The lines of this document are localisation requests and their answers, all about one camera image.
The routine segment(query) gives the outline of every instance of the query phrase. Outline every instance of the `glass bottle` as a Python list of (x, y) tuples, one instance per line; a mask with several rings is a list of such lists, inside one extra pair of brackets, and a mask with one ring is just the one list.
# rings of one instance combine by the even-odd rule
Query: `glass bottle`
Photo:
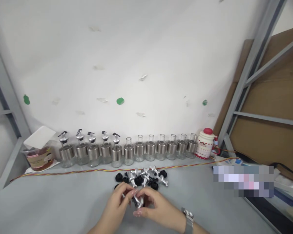
[(157, 155), (158, 160), (164, 160), (166, 154), (167, 142), (165, 141), (165, 134), (160, 135), (160, 139), (157, 141)]
[(146, 144), (146, 160), (154, 161), (156, 154), (156, 143), (154, 142), (154, 135), (149, 135), (149, 140)]
[(90, 167), (96, 167), (97, 165), (101, 163), (99, 145), (95, 143), (95, 140), (97, 139), (97, 137), (94, 136), (93, 134), (94, 133), (92, 132), (88, 132), (90, 144), (87, 148), (87, 151), (89, 155), (88, 166)]
[(72, 144), (69, 144), (66, 134), (67, 131), (64, 131), (58, 136), (61, 137), (60, 142), (62, 144), (62, 147), (59, 149), (59, 153), (62, 160), (61, 166), (63, 168), (68, 168), (75, 164), (74, 146)]
[(77, 163), (79, 165), (85, 165), (89, 163), (89, 156), (87, 151), (88, 143), (85, 142), (85, 136), (81, 134), (82, 129), (78, 129), (76, 139), (78, 144), (76, 145)]
[(167, 142), (168, 147), (167, 147), (166, 157), (169, 160), (175, 160), (176, 159), (176, 152), (177, 152), (177, 147), (178, 147), (178, 144), (176, 142), (176, 137), (177, 136), (175, 134), (171, 134), (170, 135), (170, 140)]
[(126, 138), (126, 145), (124, 145), (125, 165), (130, 166), (133, 164), (133, 144), (131, 143), (131, 137)]
[(188, 146), (187, 146), (187, 151), (186, 151), (186, 156), (188, 158), (195, 158), (195, 151), (198, 146), (198, 143), (196, 142), (196, 137), (197, 135), (195, 133), (191, 133), (190, 139), (187, 140)]
[(178, 142), (178, 149), (177, 149), (177, 158), (179, 159), (185, 159), (186, 158), (186, 150), (188, 146), (188, 142), (186, 140), (187, 135), (182, 133), (181, 137)]
[(144, 160), (144, 149), (145, 143), (143, 142), (143, 136), (138, 135), (138, 141), (136, 142), (136, 152), (135, 152), (135, 160), (137, 162), (142, 162)]
[(102, 163), (109, 164), (112, 162), (112, 144), (108, 141), (108, 134), (102, 131), (103, 144), (101, 145)]
[(119, 137), (120, 135), (118, 135), (117, 133), (113, 133), (114, 139), (114, 145), (112, 147), (112, 167), (113, 168), (118, 168), (123, 164), (123, 160), (122, 160), (122, 147), (119, 144)]

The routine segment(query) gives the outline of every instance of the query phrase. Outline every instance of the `white thermos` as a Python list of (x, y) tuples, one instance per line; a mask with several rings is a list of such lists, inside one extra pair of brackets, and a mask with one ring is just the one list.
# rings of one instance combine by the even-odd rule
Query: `white thermos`
[(205, 128), (203, 131), (200, 131), (198, 147), (195, 152), (197, 157), (204, 160), (209, 158), (214, 144), (214, 137), (213, 130), (210, 128)]

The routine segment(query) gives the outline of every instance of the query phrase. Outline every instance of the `red and yellow wire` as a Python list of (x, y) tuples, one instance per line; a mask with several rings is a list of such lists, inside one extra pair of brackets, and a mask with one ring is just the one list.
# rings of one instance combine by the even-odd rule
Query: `red and yellow wire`
[[(226, 160), (230, 159), (240, 159), (240, 158), (226, 158), (221, 161), (214, 161), (214, 162), (205, 162), (205, 163), (197, 163), (197, 164), (190, 164), (190, 165), (180, 165), (180, 166), (170, 166), (170, 167), (157, 167), (156, 169), (172, 169), (172, 168), (179, 168), (179, 167), (192, 167), (192, 166), (199, 166), (199, 165), (208, 165), (208, 164), (214, 164), (214, 163), (221, 163)], [(93, 170), (84, 170), (84, 171), (71, 171), (71, 172), (64, 172), (64, 173), (31, 173), (31, 174), (23, 174), (20, 175), (19, 177), (14, 178), (10, 182), (20, 178), (20, 177), (25, 177), (25, 176), (58, 176), (58, 175), (68, 175), (68, 174), (75, 174), (75, 173), (85, 173), (85, 172), (95, 172), (95, 171), (104, 171), (104, 172), (119, 172), (119, 171), (131, 171), (134, 169), (116, 169), (116, 170), (106, 170), (106, 169), (93, 169)]]

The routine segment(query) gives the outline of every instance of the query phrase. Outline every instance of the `red thermos cap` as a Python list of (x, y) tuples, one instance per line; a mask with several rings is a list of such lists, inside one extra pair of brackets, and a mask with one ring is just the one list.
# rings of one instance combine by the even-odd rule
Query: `red thermos cap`
[(204, 128), (203, 132), (204, 132), (205, 134), (208, 134), (208, 135), (212, 135), (212, 134), (213, 134), (213, 130), (210, 129), (210, 128)]

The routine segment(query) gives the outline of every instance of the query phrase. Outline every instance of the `white wall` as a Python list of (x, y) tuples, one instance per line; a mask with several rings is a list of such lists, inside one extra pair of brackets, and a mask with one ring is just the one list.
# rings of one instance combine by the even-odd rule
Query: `white wall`
[(287, 0), (272, 35), (293, 28), (293, 0)]
[(0, 51), (32, 131), (189, 134), (214, 126), (266, 4), (0, 0)]

